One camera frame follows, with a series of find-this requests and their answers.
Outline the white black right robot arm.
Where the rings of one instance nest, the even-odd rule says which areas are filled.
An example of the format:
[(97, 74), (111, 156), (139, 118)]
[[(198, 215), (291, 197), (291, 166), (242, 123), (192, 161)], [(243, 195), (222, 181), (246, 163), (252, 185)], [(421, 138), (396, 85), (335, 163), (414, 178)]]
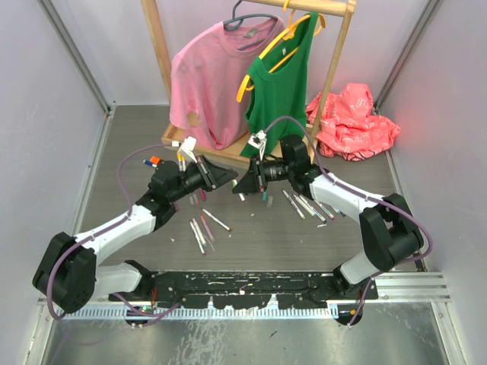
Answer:
[(251, 157), (247, 172), (233, 188), (235, 194), (264, 193), (270, 182), (288, 180), (296, 193), (339, 209), (358, 223), (361, 251), (333, 270), (338, 297), (352, 299), (361, 282), (379, 271), (388, 272), (424, 246), (418, 225), (404, 197), (387, 197), (356, 188), (312, 163), (307, 146), (297, 135), (284, 137), (282, 157)]

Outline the white pen magenta tip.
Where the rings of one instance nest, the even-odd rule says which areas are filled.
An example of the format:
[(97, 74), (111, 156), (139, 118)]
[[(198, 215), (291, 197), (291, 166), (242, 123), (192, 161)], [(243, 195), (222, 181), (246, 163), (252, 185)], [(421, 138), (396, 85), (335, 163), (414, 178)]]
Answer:
[(191, 229), (192, 229), (192, 231), (193, 231), (193, 234), (194, 234), (194, 236), (195, 236), (195, 238), (196, 238), (196, 242), (198, 243), (199, 250), (200, 250), (201, 254), (202, 254), (203, 256), (206, 256), (206, 252), (205, 252), (205, 249), (204, 249), (204, 247), (203, 247), (203, 245), (202, 245), (202, 241), (201, 241), (200, 235), (198, 234), (198, 231), (197, 231), (197, 229), (196, 229), (196, 227), (195, 227), (195, 225), (194, 225), (193, 221), (191, 221), (191, 220), (190, 220), (190, 221), (189, 221), (189, 225), (190, 225), (190, 227), (191, 227)]

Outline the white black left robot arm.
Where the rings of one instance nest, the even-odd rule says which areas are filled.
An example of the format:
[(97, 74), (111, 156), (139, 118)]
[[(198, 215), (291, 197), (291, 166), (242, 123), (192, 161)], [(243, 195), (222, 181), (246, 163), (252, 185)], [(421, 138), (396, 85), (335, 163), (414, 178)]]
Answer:
[(200, 155), (184, 171), (173, 161), (160, 162), (148, 191), (130, 209), (104, 225), (76, 236), (56, 234), (33, 276), (33, 286), (65, 313), (89, 300), (127, 293), (135, 301), (150, 297), (155, 273), (134, 260), (105, 266), (124, 246), (163, 227), (177, 212), (174, 203), (202, 189), (211, 192), (237, 178)]

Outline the thin white pen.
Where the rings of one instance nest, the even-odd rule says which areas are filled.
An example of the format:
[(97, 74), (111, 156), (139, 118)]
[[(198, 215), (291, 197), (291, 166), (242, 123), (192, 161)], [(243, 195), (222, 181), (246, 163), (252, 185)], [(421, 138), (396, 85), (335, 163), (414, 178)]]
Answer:
[(299, 195), (301, 201), (318, 217), (324, 224), (326, 224), (327, 219), (303, 196)]

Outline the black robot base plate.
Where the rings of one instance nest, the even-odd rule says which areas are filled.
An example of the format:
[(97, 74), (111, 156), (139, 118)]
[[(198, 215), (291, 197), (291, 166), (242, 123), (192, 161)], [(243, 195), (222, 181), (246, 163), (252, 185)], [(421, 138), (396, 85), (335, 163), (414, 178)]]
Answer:
[(367, 282), (339, 291), (333, 276), (321, 272), (166, 271), (144, 280), (144, 289), (120, 295), (130, 303), (149, 301), (160, 308), (180, 304), (206, 309), (211, 304), (217, 309), (262, 309), (274, 298), (279, 309), (319, 309), (333, 300), (355, 302), (362, 294), (376, 300), (377, 289), (366, 289)]

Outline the white pen pink tip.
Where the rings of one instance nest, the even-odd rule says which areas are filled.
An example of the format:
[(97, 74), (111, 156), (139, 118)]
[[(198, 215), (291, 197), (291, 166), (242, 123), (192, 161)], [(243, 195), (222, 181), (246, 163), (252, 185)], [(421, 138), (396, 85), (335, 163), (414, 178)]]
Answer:
[(208, 234), (208, 238), (213, 242), (215, 240), (215, 238), (214, 238), (214, 236), (213, 236), (213, 234), (209, 228), (209, 225), (206, 222), (205, 217), (202, 214), (200, 215), (200, 220), (202, 222), (203, 227), (205, 228), (206, 233)]

